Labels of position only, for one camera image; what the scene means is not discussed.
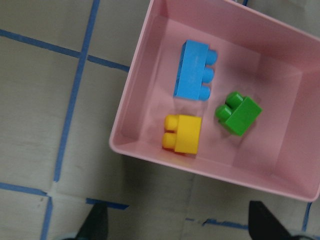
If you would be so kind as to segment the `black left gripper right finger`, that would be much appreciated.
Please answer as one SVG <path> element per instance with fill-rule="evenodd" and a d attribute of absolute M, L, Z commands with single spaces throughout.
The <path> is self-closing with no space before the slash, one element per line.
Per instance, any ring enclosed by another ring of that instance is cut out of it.
<path fill-rule="evenodd" d="M 248 232 L 252 240 L 296 240 L 262 201 L 249 202 Z"/>

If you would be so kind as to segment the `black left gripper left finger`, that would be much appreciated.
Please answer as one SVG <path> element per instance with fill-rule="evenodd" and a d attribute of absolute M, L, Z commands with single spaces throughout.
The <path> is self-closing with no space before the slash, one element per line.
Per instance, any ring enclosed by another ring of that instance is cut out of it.
<path fill-rule="evenodd" d="M 108 205 L 99 202 L 93 205 L 75 240 L 106 240 L 108 232 Z"/>

